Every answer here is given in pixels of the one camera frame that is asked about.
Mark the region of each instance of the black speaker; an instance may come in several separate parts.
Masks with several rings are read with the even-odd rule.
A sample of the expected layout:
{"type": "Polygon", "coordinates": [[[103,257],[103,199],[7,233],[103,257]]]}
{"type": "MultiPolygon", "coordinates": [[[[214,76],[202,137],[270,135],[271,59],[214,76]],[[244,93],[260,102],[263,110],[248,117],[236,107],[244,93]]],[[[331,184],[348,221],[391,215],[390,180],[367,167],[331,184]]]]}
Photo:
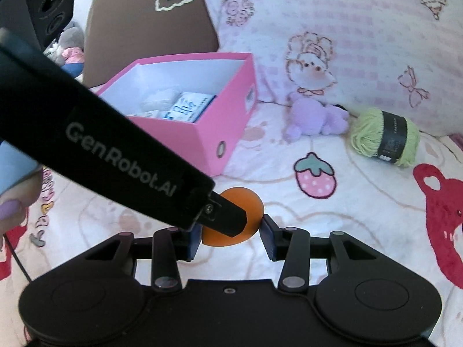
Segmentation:
{"type": "Polygon", "coordinates": [[[0,27],[43,51],[69,23],[74,0],[0,0],[0,27]]]}

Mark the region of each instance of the orange ball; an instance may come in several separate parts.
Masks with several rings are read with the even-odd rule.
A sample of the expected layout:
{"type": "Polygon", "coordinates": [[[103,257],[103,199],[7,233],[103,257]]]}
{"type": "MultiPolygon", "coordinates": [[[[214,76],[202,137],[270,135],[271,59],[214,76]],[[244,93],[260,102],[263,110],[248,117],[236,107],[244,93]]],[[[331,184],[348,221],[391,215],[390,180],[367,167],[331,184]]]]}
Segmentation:
{"type": "Polygon", "coordinates": [[[259,196],[247,188],[230,188],[221,193],[235,205],[246,211],[247,223],[241,234],[229,237],[208,227],[202,229],[202,243],[209,247],[228,247],[251,238],[259,229],[263,217],[263,203],[259,196]]]}

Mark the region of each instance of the pink strawberry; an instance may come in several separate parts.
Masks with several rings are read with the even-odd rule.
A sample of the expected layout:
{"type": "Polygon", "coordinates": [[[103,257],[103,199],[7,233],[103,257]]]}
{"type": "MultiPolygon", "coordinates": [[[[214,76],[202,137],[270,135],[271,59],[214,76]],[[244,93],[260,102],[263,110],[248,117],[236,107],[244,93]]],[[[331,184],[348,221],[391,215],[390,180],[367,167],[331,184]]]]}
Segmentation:
{"type": "Polygon", "coordinates": [[[334,170],[316,153],[308,153],[294,164],[297,184],[305,194],[312,198],[329,198],[336,190],[334,170]]]}

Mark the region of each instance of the green yarn ball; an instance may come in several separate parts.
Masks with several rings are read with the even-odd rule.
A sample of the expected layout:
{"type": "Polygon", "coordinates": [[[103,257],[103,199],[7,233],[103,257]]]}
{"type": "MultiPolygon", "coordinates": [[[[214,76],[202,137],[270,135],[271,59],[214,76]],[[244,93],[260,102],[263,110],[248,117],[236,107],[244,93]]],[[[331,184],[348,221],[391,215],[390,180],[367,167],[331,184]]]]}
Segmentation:
{"type": "MultiPolygon", "coordinates": [[[[407,140],[401,157],[395,165],[409,167],[415,163],[416,151],[420,143],[420,132],[415,124],[407,121],[407,140]]],[[[350,128],[350,144],[359,154],[373,157],[378,153],[383,138],[384,119],[383,112],[371,108],[360,114],[350,128]]]]}

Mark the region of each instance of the purple teddy bear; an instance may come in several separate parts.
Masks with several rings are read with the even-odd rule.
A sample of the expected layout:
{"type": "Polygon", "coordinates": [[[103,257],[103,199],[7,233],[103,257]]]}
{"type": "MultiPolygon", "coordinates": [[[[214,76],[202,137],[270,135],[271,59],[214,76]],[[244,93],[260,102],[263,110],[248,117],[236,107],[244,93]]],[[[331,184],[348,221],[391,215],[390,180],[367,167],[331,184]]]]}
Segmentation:
{"type": "Polygon", "coordinates": [[[334,105],[323,106],[310,97],[300,97],[293,102],[289,112],[289,125],[284,132],[288,142],[301,135],[343,134],[349,129],[349,112],[334,105]]]}

